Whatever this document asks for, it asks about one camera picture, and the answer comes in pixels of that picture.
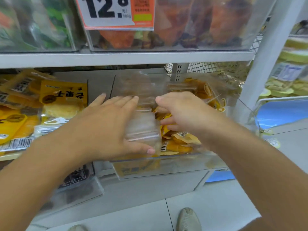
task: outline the white label card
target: white label card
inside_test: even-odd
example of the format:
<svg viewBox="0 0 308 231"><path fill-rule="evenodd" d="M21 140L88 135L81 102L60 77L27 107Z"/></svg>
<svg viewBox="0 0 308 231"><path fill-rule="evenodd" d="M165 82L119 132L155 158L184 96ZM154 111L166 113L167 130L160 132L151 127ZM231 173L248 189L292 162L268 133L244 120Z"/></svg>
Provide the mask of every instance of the white label card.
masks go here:
<svg viewBox="0 0 308 231"><path fill-rule="evenodd" d="M76 0L85 28L131 26L131 0Z"/></svg>

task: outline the price number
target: price number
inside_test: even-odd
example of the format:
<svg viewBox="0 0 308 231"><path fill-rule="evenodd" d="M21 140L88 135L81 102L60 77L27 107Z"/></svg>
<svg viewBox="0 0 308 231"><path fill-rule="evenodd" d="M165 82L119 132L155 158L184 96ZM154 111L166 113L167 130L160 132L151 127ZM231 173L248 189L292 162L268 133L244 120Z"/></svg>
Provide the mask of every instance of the price number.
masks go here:
<svg viewBox="0 0 308 231"><path fill-rule="evenodd" d="M87 2L90 17L97 18L94 0L83 0L83 1ZM105 5L103 5L103 7L98 11L98 17L99 18L115 18L116 17L115 12L109 11L113 4L112 0L105 0L105 1L106 1ZM118 0L118 4L121 7L126 7L128 6L129 3L128 3L128 0Z"/></svg>

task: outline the forearm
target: forearm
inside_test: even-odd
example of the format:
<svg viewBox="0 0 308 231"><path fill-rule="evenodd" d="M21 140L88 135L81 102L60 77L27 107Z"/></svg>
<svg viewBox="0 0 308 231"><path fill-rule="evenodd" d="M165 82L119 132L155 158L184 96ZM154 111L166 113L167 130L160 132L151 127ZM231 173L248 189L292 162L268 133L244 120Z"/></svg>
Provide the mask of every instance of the forearm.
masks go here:
<svg viewBox="0 0 308 231"><path fill-rule="evenodd" d="M34 142L0 172L2 230L25 230L52 191L79 166L66 150L47 146L44 141Z"/></svg>
<svg viewBox="0 0 308 231"><path fill-rule="evenodd" d="M308 226L308 175L280 151L244 127L229 126L213 138L215 152L230 167L265 221L279 230Z"/></svg>

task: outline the floor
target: floor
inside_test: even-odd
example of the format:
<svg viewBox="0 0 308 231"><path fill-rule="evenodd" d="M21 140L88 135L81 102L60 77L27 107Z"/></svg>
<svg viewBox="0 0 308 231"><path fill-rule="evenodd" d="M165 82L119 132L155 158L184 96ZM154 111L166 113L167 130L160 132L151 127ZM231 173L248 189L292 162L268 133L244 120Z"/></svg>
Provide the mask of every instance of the floor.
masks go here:
<svg viewBox="0 0 308 231"><path fill-rule="evenodd" d="M294 163L308 172L307 125L299 123L274 130L273 137L281 150ZM175 231L177 216L184 207L197 213L203 231L236 231L260 216L236 180L206 183L200 190L75 223L48 229L67 231L71 226L83 224L89 231ZM42 231L29 227L27 231Z"/></svg>

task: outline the shoe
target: shoe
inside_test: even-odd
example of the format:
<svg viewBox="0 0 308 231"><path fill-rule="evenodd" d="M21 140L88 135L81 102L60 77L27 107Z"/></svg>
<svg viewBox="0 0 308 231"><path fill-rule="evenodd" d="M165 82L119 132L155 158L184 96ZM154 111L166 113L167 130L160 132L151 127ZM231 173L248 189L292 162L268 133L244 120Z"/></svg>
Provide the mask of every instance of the shoe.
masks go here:
<svg viewBox="0 0 308 231"><path fill-rule="evenodd" d="M197 214L191 208L183 208L177 219L176 231L202 231Z"/></svg>
<svg viewBox="0 0 308 231"><path fill-rule="evenodd" d="M68 231L88 231L88 229L83 225L74 225Z"/></svg>

